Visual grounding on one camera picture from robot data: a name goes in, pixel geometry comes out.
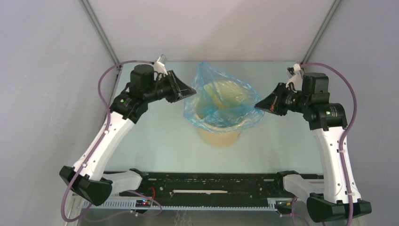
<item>trash bag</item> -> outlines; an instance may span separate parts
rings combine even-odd
[[[205,62],[198,65],[193,87],[197,94],[184,101],[184,117],[196,127],[221,134],[255,126],[264,111],[254,108],[261,100],[247,83]]]

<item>bucket base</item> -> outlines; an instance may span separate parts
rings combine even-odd
[[[241,130],[222,134],[211,133],[204,129],[198,129],[198,131],[202,140],[213,147],[228,147],[238,140],[241,133]]]

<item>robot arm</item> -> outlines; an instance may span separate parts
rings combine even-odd
[[[148,104],[165,98],[173,103],[189,97],[196,91],[181,82],[171,71],[166,71],[162,55],[152,65],[137,65],[130,74],[129,92],[122,91],[113,101],[108,131],[106,123],[88,147],[87,151],[75,162],[73,167],[64,166],[60,176],[69,184],[77,173],[77,169],[86,160],[100,136],[103,139],[93,154],[83,165],[82,171],[73,182],[72,190],[92,204],[103,204],[111,194],[126,190],[136,190],[141,183],[140,172],[127,171],[115,174],[103,174],[105,166],[122,138],[133,128],[143,113],[148,110]]]
[[[342,105],[329,103],[328,77],[322,73],[303,73],[294,68],[295,75],[287,83],[279,83],[275,90],[258,102],[255,108],[276,115],[286,115],[288,110],[303,114],[316,138],[324,174],[324,189],[306,182],[300,175],[291,173],[283,177],[284,189],[306,202],[313,221],[331,221],[348,217],[348,195],[354,203],[354,217],[371,212],[371,205],[361,199],[353,179],[347,152],[346,138],[339,151],[340,136],[347,127]],[[340,152],[345,156],[350,184],[346,184]]]

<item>white wall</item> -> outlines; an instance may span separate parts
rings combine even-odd
[[[90,2],[121,61],[301,61],[333,0]]]
[[[398,9],[397,0],[343,1],[311,58],[341,72],[357,94],[358,116],[348,145],[355,181],[372,204],[370,226],[398,225]],[[350,118],[350,92],[327,73],[332,101],[342,103]]]
[[[0,31],[0,225],[60,225],[58,172],[100,128],[112,62],[78,0],[2,0]]]

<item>plastic bag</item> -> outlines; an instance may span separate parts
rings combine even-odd
[[[212,133],[248,129],[259,122],[264,111],[254,108],[261,99],[247,83],[221,69],[201,62],[191,85],[197,94],[184,101],[184,117]]]

